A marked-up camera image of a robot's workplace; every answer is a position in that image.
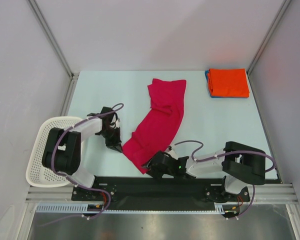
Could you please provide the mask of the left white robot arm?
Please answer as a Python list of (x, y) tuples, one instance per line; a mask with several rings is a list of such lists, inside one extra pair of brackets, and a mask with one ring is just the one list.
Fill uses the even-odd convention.
[(96, 135), (102, 136), (108, 149), (122, 153), (120, 120), (117, 111), (123, 103), (113, 107), (104, 106), (100, 113), (90, 113), (85, 119), (72, 126), (53, 127), (48, 134), (41, 163), (58, 176), (82, 186), (82, 194), (89, 200), (100, 195), (100, 187), (95, 175), (88, 172), (82, 164), (82, 143)]

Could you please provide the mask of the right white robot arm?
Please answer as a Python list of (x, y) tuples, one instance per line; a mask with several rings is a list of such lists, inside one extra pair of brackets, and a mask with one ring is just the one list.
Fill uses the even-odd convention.
[(192, 180), (208, 173), (221, 173), (222, 183), (219, 187), (204, 189), (207, 199), (215, 203), (236, 201), (245, 187), (266, 183), (265, 152), (234, 141), (226, 142), (224, 148), (201, 159), (194, 155), (178, 157), (173, 146), (169, 146), (166, 151), (158, 151), (141, 167), (155, 179), (169, 175)]

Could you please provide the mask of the crimson red t-shirt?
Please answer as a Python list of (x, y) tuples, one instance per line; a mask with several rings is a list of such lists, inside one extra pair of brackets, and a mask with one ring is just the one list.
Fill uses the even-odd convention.
[(148, 85), (150, 111), (123, 145), (123, 154), (141, 174), (159, 151), (165, 151), (178, 133), (185, 113), (185, 79), (164, 81), (157, 78)]

